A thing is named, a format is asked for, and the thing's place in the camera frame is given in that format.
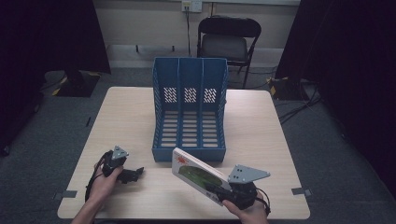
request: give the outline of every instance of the person's right hand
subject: person's right hand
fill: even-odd
[[[259,192],[257,197],[263,199],[262,194]],[[265,206],[257,200],[245,210],[240,210],[235,204],[227,200],[222,201],[222,203],[228,211],[239,217],[243,224],[268,224]]]

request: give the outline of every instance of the chair frame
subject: chair frame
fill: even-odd
[[[253,42],[247,51],[247,60],[242,61],[229,61],[228,65],[239,66],[238,74],[242,67],[246,67],[246,73],[242,89],[246,87],[248,80],[248,71],[250,68],[251,58],[256,46],[256,42],[262,33],[262,27],[258,22],[250,18],[238,18],[227,16],[211,16],[203,19],[198,26],[198,44],[197,44],[197,57],[202,57],[202,36],[204,35],[229,35],[243,38],[253,38]]]

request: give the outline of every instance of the file organizer compartment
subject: file organizer compartment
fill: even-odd
[[[223,161],[227,78],[225,59],[155,59],[155,161],[172,161],[175,147],[201,161]]]

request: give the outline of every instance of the chair seat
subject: chair seat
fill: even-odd
[[[206,58],[225,58],[228,61],[247,62],[248,46],[243,37],[227,35],[204,35],[202,56]]]

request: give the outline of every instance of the table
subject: table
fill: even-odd
[[[155,162],[151,152],[155,130],[152,88],[113,87],[93,124],[67,190],[77,190],[75,198],[63,198],[60,218],[73,218],[84,204],[85,186],[93,165],[118,145],[129,152],[125,169],[144,166],[135,183],[119,184],[97,218],[135,219],[236,219],[197,190],[172,175],[170,162]],[[310,212],[300,188],[293,160],[277,114],[267,91],[227,91],[224,112],[226,155],[224,162],[210,165],[224,174],[243,164],[271,173],[257,180],[271,200],[269,218],[306,219]]]

